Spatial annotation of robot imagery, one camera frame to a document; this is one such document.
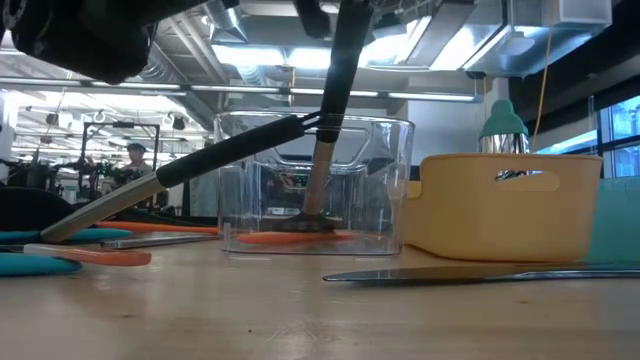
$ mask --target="person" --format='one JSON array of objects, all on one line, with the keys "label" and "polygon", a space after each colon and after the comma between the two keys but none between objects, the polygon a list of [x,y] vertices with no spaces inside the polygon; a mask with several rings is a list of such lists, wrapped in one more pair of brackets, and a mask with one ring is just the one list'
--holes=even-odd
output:
[{"label": "person", "polygon": [[129,159],[131,160],[131,163],[125,165],[122,168],[123,170],[137,170],[143,175],[153,172],[153,168],[144,162],[143,159],[144,153],[147,152],[147,148],[139,143],[131,143],[127,145],[127,151],[129,151]]}]

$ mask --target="black handle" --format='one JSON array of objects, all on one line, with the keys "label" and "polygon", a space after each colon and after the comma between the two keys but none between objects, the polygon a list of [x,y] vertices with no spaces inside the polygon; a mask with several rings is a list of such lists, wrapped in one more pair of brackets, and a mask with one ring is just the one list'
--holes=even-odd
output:
[{"label": "black handle", "polygon": [[211,170],[304,136],[304,118],[287,116],[200,149],[156,171],[162,186],[170,188]]},{"label": "black handle", "polygon": [[349,102],[349,93],[358,70],[360,53],[369,32],[373,7],[367,0],[344,0],[340,3],[336,33],[331,48],[331,65],[327,71],[322,98],[321,126],[316,139],[325,143],[338,140]]}]

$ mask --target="table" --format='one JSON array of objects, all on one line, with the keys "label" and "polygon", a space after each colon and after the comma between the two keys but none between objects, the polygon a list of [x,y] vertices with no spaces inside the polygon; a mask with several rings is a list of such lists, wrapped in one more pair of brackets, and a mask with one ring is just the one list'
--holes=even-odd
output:
[{"label": "table", "polygon": [[442,265],[157,248],[147,267],[0,279],[7,360],[635,359],[640,282],[358,287],[322,275]]}]

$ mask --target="window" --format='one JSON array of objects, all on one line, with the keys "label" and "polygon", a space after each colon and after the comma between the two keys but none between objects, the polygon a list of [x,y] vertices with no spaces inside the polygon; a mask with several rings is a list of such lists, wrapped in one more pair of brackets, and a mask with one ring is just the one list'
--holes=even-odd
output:
[{"label": "window", "polygon": [[640,96],[597,113],[598,131],[591,130],[537,151],[537,154],[599,154],[603,176],[640,176]]}]

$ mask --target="kitchen knife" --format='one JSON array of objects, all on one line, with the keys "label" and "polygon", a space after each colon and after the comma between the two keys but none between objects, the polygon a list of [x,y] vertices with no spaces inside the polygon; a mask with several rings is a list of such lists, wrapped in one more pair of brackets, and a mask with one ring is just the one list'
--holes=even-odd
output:
[{"label": "kitchen knife", "polygon": [[442,266],[356,271],[328,275],[325,281],[379,285],[457,285],[505,281],[640,278],[640,264],[518,264]]}]

